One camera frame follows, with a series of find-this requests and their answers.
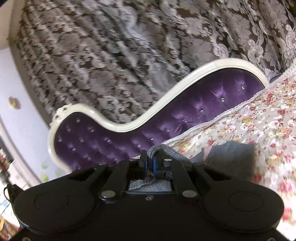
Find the gray knit cloth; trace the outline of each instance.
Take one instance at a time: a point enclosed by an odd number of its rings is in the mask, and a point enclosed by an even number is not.
[[[251,181],[255,165],[254,144],[242,144],[229,141],[220,146],[213,146],[206,160],[203,160],[204,150],[191,159],[186,158],[173,148],[161,144],[150,148],[147,153],[148,162],[153,162],[153,157],[158,150],[178,161],[191,161],[193,163],[204,163],[232,176]],[[172,191],[169,181],[155,180],[149,175],[144,180],[131,181],[129,190],[140,192],[164,192]]]

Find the tufted cushion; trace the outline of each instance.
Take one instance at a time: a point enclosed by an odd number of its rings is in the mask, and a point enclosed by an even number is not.
[[[94,163],[115,165],[214,119],[263,88],[260,80],[248,71],[222,69],[194,83],[145,124],[125,133],[106,130],[91,117],[75,112],[59,126],[55,151],[73,171]]]

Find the brown patterned curtain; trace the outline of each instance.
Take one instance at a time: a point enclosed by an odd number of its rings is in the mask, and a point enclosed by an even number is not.
[[[49,113],[136,119],[191,71],[250,61],[271,79],[296,56],[292,0],[28,0],[18,46]]]

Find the silver screw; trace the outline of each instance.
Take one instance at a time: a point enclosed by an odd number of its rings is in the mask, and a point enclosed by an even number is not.
[[[182,192],[182,195],[184,197],[193,198],[197,195],[197,193],[193,190],[186,190],[186,191]]]
[[[101,196],[104,198],[111,198],[115,196],[115,192],[113,192],[112,190],[105,190],[101,192]]]
[[[147,196],[145,199],[146,201],[151,201],[153,199],[153,196]]]

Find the lace trim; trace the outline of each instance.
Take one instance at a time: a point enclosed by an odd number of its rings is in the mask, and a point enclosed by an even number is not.
[[[266,88],[264,88],[263,90],[257,92],[251,99],[245,101],[245,102],[242,102],[240,103],[239,105],[229,109],[229,110],[226,110],[224,111],[223,113],[221,113],[220,115],[218,115],[217,117],[215,117],[213,120],[211,121],[208,121],[208,122],[204,122],[204,123],[201,123],[201,124],[198,124],[194,127],[191,127],[189,130],[185,131],[183,134],[181,135],[178,135],[176,137],[173,137],[165,142],[163,142],[163,144],[169,144],[173,141],[177,141],[183,137],[185,137],[186,135],[188,135],[189,133],[199,129],[199,128],[202,128],[202,127],[205,127],[207,125],[212,125],[214,124],[215,122],[219,121],[220,119],[222,119],[223,117],[229,115],[229,114],[232,114],[240,109],[242,109],[244,106],[246,106],[247,104],[250,104],[255,98],[257,98],[262,92],[270,89],[271,87],[273,87],[275,84],[277,84],[278,82],[286,79],[286,78],[289,78],[293,75],[296,75],[296,59],[293,60],[293,63],[292,65],[281,75],[279,76],[278,79],[276,79],[274,82],[272,82],[270,85],[268,85]]]

